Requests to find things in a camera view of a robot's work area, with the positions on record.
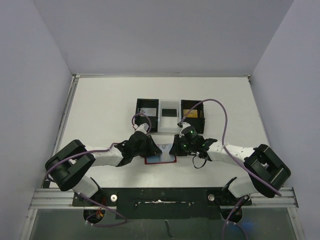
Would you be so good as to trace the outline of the red leather card holder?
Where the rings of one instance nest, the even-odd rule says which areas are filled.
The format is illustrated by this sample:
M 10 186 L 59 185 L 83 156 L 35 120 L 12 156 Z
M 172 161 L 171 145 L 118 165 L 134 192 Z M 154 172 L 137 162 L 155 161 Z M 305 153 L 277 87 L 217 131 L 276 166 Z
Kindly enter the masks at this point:
M 171 164 L 177 162 L 177 157 L 170 154 L 173 144 L 157 144 L 157 147 L 161 150 L 160 155 L 147 157 L 144 159 L 145 165 L 158 165 L 158 164 Z

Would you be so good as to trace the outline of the silver VIP card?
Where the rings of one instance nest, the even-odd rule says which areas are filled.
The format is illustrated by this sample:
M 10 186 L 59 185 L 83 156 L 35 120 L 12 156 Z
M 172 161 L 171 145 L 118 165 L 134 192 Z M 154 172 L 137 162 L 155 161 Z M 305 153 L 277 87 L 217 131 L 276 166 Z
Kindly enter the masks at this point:
M 156 117 L 158 110 L 157 108 L 153 108 L 153 107 L 142 107 L 139 109 L 139 112 L 142 114 L 145 114 L 148 117 Z

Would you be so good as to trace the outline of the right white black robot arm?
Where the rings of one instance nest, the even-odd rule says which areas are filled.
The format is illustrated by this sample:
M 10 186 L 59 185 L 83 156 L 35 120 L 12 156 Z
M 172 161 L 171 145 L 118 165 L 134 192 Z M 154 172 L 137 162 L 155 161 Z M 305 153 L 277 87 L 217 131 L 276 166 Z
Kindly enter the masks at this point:
M 241 147 L 204 138 L 192 126 L 184 127 L 174 136 L 170 155 L 194 156 L 205 162 L 223 162 L 241 167 L 247 176 L 232 177 L 222 192 L 223 200 L 235 204 L 245 195 L 260 193 L 267 198 L 280 195 L 280 188 L 291 176 L 290 169 L 265 144 L 258 147 Z

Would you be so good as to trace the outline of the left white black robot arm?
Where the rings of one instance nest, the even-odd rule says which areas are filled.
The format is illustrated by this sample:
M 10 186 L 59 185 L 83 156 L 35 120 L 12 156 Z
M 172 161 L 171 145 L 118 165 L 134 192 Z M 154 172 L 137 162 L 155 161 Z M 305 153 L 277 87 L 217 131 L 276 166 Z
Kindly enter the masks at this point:
M 100 203 L 102 193 L 93 178 L 86 175 L 91 167 L 122 167 L 135 157 L 150 158 L 162 154 L 150 135 L 135 131 L 128 140 L 110 147 L 89 147 L 75 139 L 57 152 L 45 164 L 47 180 L 62 191 L 73 190 L 83 195 L 88 204 Z

